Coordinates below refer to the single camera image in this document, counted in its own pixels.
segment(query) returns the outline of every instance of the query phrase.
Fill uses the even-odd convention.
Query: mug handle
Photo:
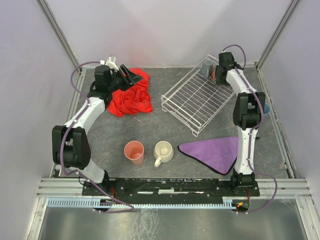
[[[161,157],[158,157],[156,160],[155,160],[155,163],[154,163],[154,166],[157,168],[159,167],[161,164]]]

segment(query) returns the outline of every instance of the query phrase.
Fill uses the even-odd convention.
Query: purple cloth
[[[237,160],[238,137],[222,137],[183,143],[178,150],[217,174],[227,175]]]

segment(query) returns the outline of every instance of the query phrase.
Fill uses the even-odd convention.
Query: crumpled red fabric
[[[136,85],[127,91],[117,90],[112,94],[112,101],[108,106],[110,113],[122,117],[125,114],[151,113],[154,109],[148,93],[150,76],[140,68],[131,68],[131,72],[142,77]]]

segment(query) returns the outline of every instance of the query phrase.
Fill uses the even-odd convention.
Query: wire rack
[[[201,75],[201,66],[208,59],[218,65],[218,59],[207,55],[161,96],[162,110],[179,119],[196,137],[235,94],[231,86],[218,86]]]

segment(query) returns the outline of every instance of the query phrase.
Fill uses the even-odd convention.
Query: pink cup
[[[145,149],[141,142],[130,141],[124,147],[124,155],[135,165],[145,160]]]

